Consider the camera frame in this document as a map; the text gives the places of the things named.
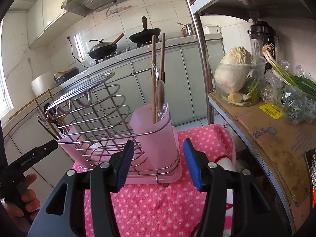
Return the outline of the person's left hand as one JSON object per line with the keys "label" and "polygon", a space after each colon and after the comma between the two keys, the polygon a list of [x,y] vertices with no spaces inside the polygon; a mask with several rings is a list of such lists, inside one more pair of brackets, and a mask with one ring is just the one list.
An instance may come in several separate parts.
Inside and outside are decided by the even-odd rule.
{"label": "person's left hand", "polygon": [[[37,179],[37,175],[35,173],[29,174],[25,178],[27,187],[33,184],[36,181],[36,179]],[[31,214],[30,215],[31,220],[34,220],[38,214],[39,207],[40,207],[40,201],[36,197],[35,191],[32,189],[27,189],[21,195],[21,199],[25,203],[25,209]],[[18,208],[15,204],[7,201],[6,199],[2,199],[1,203],[3,207],[5,208],[6,212],[14,219],[20,219],[24,216],[23,211],[20,208]]]}

